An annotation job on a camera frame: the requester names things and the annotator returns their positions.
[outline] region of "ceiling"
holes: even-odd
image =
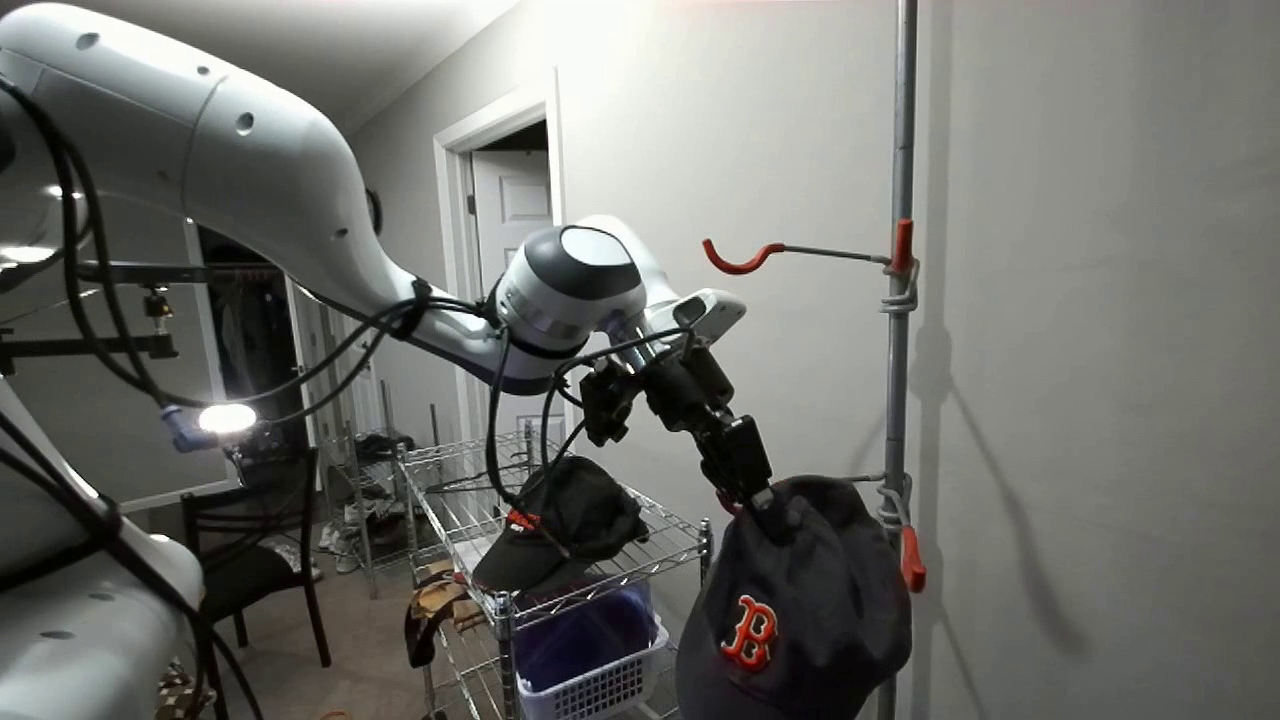
[[[189,39],[351,129],[516,0],[66,0]]]

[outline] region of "cap brim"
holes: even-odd
[[[505,530],[492,550],[481,558],[473,579],[481,588],[533,588],[554,578],[567,562],[544,536],[523,536]]]

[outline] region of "white robotic arm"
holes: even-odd
[[[722,294],[674,296],[623,223],[579,220],[516,251],[492,312],[476,318],[388,262],[357,158],[323,112],[111,18],[64,4],[4,18],[0,79],[61,125],[100,192],[191,215],[351,318],[421,305],[396,336],[505,393],[544,393],[587,331],[628,341],[685,322],[708,343],[744,312]],[[39,143],[21,143],[25,125],[17,105],[0,105],[13,176],[48,176]]]

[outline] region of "robotic arm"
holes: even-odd
[[[582,385],[594,446],[623,434],[623,413],[645,393],[672,434],[694,435],[719,496],[744,502],[768,485],[754,425],[728,413],[731,385],[708,356],[744,305],[712,290],[672,294],[619,220],[579,220],[523,241],[473,307],[378,247],[342,135],[258,76],[111,18],[33,4],[0,21],[0,79],[57,121],[100,192],[238,241],[348,318],[411,307],[391,331],[484,385],[544,393],[562,359],[602,331],[616,351]],[[48,186],[48,158],[9,97],[4,176]]]

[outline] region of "white wall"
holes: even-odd
[[[914,715],[1280,706],[1280,4],[929,0]]]

